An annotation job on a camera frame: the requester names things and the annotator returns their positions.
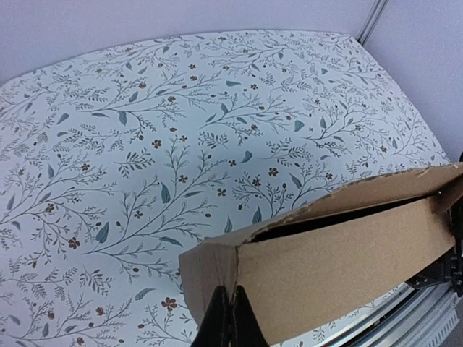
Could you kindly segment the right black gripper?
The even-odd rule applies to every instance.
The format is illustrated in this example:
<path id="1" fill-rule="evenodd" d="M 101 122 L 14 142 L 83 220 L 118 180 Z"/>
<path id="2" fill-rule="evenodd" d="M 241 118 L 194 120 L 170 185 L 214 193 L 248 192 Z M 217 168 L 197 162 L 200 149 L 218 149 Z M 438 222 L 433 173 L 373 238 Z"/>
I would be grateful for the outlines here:
<path id="1" fill-rule="evenodd" d="M 462 175 L 437 191 L 436 196 L 435 208 L 448 215 L 455 246 L 405 283 L 413 289 L 450 283 L 457 296 L 462 297 Z"/>

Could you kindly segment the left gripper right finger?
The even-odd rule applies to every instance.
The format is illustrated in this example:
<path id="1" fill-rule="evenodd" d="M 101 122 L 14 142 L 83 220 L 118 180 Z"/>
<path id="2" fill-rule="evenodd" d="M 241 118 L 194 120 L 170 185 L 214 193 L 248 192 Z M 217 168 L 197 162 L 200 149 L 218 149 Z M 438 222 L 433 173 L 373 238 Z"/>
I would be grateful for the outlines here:
<path id="1" fill-rule="evenodd" d="M 234 295 L 233 346 L 269 347 L 242 286 L 236 287 Z"/>

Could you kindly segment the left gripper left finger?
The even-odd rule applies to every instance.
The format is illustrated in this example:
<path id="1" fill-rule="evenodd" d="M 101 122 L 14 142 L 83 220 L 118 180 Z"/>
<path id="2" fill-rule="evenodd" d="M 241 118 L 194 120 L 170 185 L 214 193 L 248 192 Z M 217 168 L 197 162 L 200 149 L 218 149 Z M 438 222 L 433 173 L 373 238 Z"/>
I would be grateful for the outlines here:
<path id="1" fill-rule="evenodd" d="M 224 286 L 217 286 L 193 341 L 193 347 L 229 345 L 230 303 Z"/>

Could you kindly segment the brown cardboard box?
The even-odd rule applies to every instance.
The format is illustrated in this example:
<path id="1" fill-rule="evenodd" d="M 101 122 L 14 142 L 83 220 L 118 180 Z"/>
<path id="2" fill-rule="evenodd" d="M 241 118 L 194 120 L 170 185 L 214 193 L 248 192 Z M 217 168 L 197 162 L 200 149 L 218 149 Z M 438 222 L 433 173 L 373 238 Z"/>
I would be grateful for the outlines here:
<path id="1" fill-rule="evenodd" d="M 209 237 L 179 257 L 184 300 L 200 327 L 217 286 L 245 289 L 269 346 L 361 307 L 455 246 L 436 192 L 459 163 L 355 181 L 266 222 Z"/>

